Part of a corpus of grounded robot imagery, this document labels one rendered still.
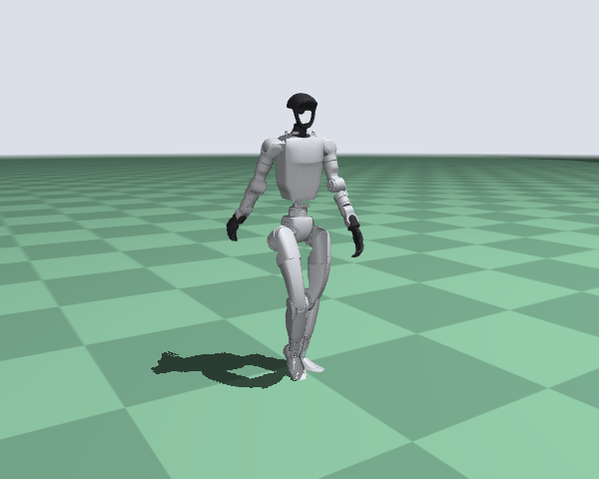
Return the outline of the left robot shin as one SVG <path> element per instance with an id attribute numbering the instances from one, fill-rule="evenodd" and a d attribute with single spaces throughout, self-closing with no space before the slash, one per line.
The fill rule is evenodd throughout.
<path id="1" fill-rule="evenodd" d="M 300 347 L 299 347 L 299 355 L 300 355 L 301 360 L 303 358 L 305 358 L 306 350 L 308 348 L 309 341 L 310 341 L 311 335 L 314 330 L 317 313 L 318 313 L 318 308 L 319 308 L 319 299 L 316 300 L 314 307 L 309 308 L 307 313 L 305 314 L 305 316 L 306 316 L 305 331 L 304 331 L 303 338 L 300 341 Z M 304 354 L 303 354 L 303 352 L 304 352 Z M 302 355 L 303 355 L 303 357 L 302 357 Z"/>

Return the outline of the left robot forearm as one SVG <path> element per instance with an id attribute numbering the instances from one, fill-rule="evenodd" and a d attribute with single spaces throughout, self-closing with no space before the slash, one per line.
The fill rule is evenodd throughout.
<path id="1" fill-rule="evenodd" d="M 344 224 L 349 227 L 349 216 L 354 215 L 358 221 L 357 215 L 354 213 L 353 207 L 348 199 L 348 193 L 346 191 L 346 187 L 344 187 L 343 191 L 338 192 L 334 197 L 334 201 L 337 203 L 339 211 L 344 219 Z"/>

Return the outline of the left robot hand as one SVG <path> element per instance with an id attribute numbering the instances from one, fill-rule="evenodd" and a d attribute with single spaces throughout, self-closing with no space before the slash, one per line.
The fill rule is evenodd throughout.
<path id="1" fill-rule="evenodd" d="M 353 236 L 353 241 L 355 243 L 355 254 L 352 255 L 351 257 L 357 257 L 360 256 L 360 254 L 363 251 L 363 237 L 361 234 L 361 231 L 359 230 L 359 223 L 357 222 L 356 216 L 351 215 L 349 216 L 349 222 L 350 222 L 350 226 L 347 228 L 349 231 L 352 232 L 352 236 Z"/>

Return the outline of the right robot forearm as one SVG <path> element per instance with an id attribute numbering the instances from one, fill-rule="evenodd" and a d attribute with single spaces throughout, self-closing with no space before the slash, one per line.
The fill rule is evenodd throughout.
<path id="1" fill-rule="evenodd" d="M 251 192 L 254 182 L 255 182 L 255 178 L 252 178 L 246 191 L 245 191 L 245 196 L 240 204 L 240 207 L 238 209 L 236 209 L 236 211 L 235 211 L 237 220 L 241 216 L 246 216 L 248 218 L 248 216 L 253 211 L 255 202 L 258 200 L 258 198 L 260 196 L 257 193 Z"/>

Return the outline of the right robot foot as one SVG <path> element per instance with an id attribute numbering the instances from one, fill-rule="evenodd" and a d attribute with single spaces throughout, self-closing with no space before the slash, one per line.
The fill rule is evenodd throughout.
<path id="1" fill-rule="evenodd" d="M 295 351 L 293 352 L 293 358 L 289 354 L 289 345 L 287 344 L 284 348 L 284 356 L 288 362 L 288 369 L 293 379 L 304 380 L 306 379 L 306 371 L 301 362 L 300 355 L 297 357 Z"/>

